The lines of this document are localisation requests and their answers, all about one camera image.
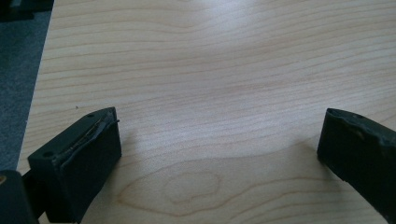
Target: wood grain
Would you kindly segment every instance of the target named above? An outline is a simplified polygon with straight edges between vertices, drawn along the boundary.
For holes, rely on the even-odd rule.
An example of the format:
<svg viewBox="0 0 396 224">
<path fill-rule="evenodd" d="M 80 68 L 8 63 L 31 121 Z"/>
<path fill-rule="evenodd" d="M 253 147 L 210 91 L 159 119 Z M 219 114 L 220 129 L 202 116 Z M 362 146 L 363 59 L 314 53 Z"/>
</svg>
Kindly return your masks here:
<svg viewBox="0 0 396 224">
<path fill-rule="evenodd" d="M 395 74 L 391 0 L 57 1 L 19 170 L 115 106 L 83 223 L 385 223 L 316 147 L 327 107 L 396 129 Z"/>
</svg>

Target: floor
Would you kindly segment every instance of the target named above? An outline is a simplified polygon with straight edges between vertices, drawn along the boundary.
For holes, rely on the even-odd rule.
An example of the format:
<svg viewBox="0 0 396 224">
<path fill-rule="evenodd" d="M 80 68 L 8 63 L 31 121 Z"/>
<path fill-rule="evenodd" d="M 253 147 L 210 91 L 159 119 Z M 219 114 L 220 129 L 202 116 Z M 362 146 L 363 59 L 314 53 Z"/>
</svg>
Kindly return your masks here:
<svg viewBox="0 0 396 224">
<path fill-rule="evenodd" d="M 0 23 L 0 170 L 17 168 L 50 12 Z"/>
</svg>

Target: light wood surface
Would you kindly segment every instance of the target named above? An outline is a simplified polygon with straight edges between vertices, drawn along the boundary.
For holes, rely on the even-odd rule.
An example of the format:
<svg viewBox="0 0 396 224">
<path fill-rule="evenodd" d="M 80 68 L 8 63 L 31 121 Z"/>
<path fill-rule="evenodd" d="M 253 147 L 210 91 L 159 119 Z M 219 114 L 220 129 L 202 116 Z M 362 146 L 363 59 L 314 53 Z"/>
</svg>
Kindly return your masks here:
<svg viewBox="0 0 396 224">
<path fill-rule="evenodd" d="M 392 0 L 58 0 L 19 170 L 115 106 L 83 223 L 386 223 L 316 148 L 327 107 L 394 130 L 395 99 Z"/>
</svg>

